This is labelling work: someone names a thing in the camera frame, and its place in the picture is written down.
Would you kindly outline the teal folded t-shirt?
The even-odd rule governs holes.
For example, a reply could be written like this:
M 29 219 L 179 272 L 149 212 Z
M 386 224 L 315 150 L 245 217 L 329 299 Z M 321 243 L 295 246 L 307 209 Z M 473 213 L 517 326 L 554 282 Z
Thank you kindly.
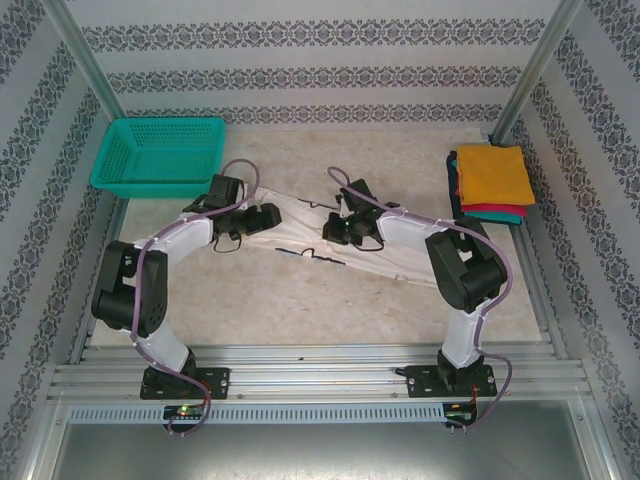
M 503 212 L 464 212 L 465 217 L 476 218 L 481 222 L 489 222 L 504 225 L 520 225 L 523 217 Z

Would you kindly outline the grey sheet metal shelf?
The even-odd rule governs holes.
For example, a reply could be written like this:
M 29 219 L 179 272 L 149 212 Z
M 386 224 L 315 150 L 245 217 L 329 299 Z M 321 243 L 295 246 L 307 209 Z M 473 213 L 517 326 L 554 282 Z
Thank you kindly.
M 480 426 L 85 423 L 59 409 L 27 480 L 629 480 L 581 400 L 501 404 Z

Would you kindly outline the navy folded t-shirt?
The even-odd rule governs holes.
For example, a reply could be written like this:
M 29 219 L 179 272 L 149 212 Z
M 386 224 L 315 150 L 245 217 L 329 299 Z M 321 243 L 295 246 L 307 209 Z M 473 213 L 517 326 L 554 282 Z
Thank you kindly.
M 456 168 L 457 152 L 450 151 L 446 158 L 446 170 L 448 180 L 448 194 L 451 206 L 452 217 L 454 220 L 459 220 L 464 217 L 464 213 L 461 210 L 461 201 L 458 193 L 458 171 Z

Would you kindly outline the teal plastic mesh basket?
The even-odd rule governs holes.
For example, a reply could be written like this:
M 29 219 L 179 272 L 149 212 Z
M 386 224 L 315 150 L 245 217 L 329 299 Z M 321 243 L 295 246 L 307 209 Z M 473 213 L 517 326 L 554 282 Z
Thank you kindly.
M 220 170 L 226 124 L 215 117 L 131 117 L 107 129 L 90 182 L 124 198 L 195 198 Z

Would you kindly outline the aluminium mounting rail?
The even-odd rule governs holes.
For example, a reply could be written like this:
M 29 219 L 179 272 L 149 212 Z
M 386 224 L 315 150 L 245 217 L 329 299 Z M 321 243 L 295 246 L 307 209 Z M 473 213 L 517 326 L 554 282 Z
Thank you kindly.
M 498 343 L 513 366 L 490 360 L 505 400 L 590 398 L 592 383 L 580 360 L 560 357 L 549 341 Z M 395 369 L 436 361 L 434 344 L 200 346 L 203 367 L 230 371 L 232 402 L 357 402 L 406 399 Z M 46 393 L 68 404 L 136 402 L 145 364 L 131 348 L 89 346 L 79 363 L 55 368 Z

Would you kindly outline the yellow folded t-shirt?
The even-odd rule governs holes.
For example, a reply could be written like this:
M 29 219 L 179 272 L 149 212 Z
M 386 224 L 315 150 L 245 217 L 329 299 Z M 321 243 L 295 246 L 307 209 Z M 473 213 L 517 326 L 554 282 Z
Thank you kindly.
M 461 145 L 456 150 L 461 203 L 529 206 L 535 203 L 519 146 Z

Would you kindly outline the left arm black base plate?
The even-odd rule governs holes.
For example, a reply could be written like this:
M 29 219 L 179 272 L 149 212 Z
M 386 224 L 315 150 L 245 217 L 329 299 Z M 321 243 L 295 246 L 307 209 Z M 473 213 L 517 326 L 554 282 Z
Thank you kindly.
M 196 381 L 207 388 L 213 400 L 227 398 L 229 377 L 227 368 L 196 369 Z M 142 377 L 139 396 L 142 400 L 203 400 L 204 391 L 192 382 L 148 367 Z

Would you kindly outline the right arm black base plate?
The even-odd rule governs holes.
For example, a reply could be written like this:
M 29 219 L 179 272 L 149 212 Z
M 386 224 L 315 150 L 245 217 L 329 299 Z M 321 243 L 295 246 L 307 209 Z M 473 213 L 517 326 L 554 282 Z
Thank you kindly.
M 493 369 L 489 365 L 481 366 L 451 388 L 439 377 L 434 365 L 406 366 L 398 368 L 396 373 L 405 377 L 410 398 L 466 398 L 473 394 L 480 398 L 493 398 L 498 393 Z

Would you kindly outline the white daisy print t-shirt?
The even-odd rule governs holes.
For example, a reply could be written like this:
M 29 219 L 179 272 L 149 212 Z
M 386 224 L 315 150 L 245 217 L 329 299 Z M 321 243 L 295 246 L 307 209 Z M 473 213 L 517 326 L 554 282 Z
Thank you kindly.
M 245 246 L 277 250 L 338 263 L 394 280 L 435 289 L 436 279 L 428 256 L 398 243 L 380 245 L 367 237 L 360 247 L 339 245 L 322 238 L 331 206 L 302 200 L 260 187 L 251 205 L 275 205 L 281 223 L 243 239 Z

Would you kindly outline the aluminium frame post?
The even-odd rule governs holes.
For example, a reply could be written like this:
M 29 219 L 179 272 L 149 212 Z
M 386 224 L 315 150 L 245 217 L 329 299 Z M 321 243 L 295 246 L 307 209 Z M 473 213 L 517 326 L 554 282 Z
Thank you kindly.
M 67 45 L 89 86 L 99 99 L 107 116 L 123 118 L 126 112 L 97 61 L 81 28 L 76 23 L 66 0 L 40 0 L 57 32 Z
M 488 135 L 492 145 L 502 145 L 524 108 L 559 42 L 564 37 L 584 0 L 559 0 L 539 42 L 517 80 L 514 90 Z

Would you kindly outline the aluminium side rail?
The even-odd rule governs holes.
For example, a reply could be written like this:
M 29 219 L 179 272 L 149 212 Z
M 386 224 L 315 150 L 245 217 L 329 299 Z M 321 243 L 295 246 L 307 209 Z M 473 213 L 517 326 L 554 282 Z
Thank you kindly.
M 550 296 L 546 291 L 526 225 L 511 226 L 510 233 L 540 330 L 549 337 L 555 356 L 561 360 L 568 360 L 570 355 L 566 350 Z

